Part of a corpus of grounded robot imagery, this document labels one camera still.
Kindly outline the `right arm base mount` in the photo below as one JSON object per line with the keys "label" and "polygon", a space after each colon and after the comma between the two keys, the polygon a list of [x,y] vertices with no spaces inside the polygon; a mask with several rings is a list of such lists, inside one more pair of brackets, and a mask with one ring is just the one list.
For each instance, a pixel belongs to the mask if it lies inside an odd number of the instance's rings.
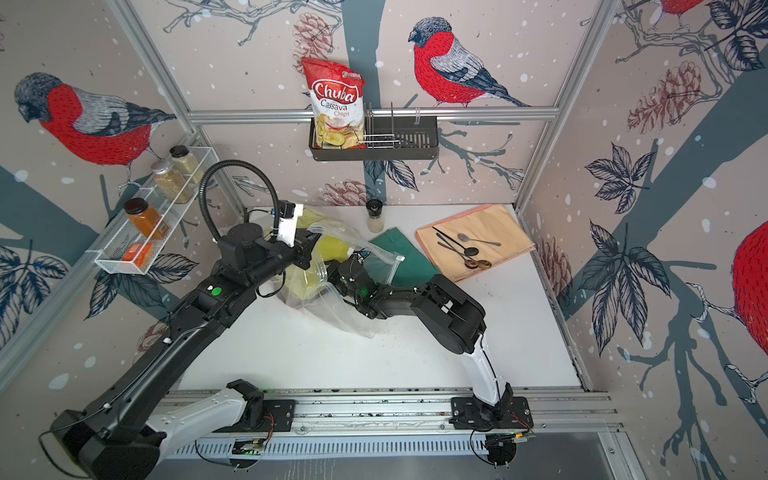
{"label": "right arm base mount", "polygon": [[534,422],[525,397],[511,397],[491,407],[474,397],[451,399],[449,423],[456,430],[531,430]]}

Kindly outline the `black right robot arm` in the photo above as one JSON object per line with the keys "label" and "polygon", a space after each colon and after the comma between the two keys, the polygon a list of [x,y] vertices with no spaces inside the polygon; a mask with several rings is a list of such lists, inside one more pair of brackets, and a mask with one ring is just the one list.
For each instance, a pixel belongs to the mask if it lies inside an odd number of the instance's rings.
{"label": "black right robot arm", "polygon": [[363,316],[372,320],[418,318],[444,349],[461,358],[478,410],[494,420],[502,418],[511,405],[513,390],[493,367],[486,312],[479,302],[442,274],[416,287],[377,283],[357,253],[343,262],[329,261],[326,267],[332,286]]}

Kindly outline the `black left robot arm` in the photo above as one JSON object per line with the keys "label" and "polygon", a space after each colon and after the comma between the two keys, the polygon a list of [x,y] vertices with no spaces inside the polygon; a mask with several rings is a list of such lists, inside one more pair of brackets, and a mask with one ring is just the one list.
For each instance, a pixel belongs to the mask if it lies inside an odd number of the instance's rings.
{"label": "black left robot arm", "polygon": [[169,418],[153,412],[194,360],[257,299],[261,285],[291,266],[307,269],[320,236],[298,231],[293,245],[267,241],[258,224],[218,239],[209,277],[169,313],[169,329],[119,380],[83,410],[65,410],[50,432],[90,479],[144,479],[166,454],[231,426],[276,431],[262,392],[244,380]]}

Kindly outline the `clear plastic vacuum bag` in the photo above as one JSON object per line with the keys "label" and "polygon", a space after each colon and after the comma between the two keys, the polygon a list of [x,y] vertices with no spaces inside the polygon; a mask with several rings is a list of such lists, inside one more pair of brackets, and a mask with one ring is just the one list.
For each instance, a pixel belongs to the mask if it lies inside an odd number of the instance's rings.
{"label": "clear plastic vacuum bag", "polygon": [[352,226],[303,209],[297,227],[320,235],[304,270],[289,266],[273,278],[277,298],[286,306],[307,313],[344,332],[372,338],[378,315],[370,310],[374,295],[390,287],[404,260],[365,240]]}

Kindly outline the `green trousers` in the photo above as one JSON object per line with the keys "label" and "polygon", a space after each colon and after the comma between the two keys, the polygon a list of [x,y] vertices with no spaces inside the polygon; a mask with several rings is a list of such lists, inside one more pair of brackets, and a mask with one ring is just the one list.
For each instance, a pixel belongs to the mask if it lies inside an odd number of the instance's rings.
{"label": "green trousers", "polygon": [[371,240],[373,245],[403,259],[391,282],[393,287],[417,287],[431,280],[440,271],[397,228],[391,228]]}

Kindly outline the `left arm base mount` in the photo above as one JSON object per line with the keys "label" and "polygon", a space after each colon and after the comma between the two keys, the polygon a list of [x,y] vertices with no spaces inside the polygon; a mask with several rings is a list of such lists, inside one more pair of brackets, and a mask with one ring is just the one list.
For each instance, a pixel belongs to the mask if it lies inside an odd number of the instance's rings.
{"label": "left arm base mount", "polygon": [[241,419],[221,432],[287,433],[292,429],[297,402],[295,400],[261,400],[251,402]]}

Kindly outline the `yellow trousers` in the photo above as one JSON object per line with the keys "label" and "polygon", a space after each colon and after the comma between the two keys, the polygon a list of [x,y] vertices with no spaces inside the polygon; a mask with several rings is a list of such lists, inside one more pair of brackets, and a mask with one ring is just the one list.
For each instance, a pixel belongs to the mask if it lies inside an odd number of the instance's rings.
{"label": "yellow trousers", "polygon": [[326,265],[329,262],[343,262],[354,250],[347,241],[334,236],[334,233],[354,232],[350,225],[307,206],[297,226],[309,229],[313,225],[319,225],[323,233],[312,250],[309,268],[303,270],[296,266],[289,267],[286,271],[286,283],[280,293],[283,302],[293,308],[300,308],[305,300],[311,300],[319,293],[321,285],[328,277]]}

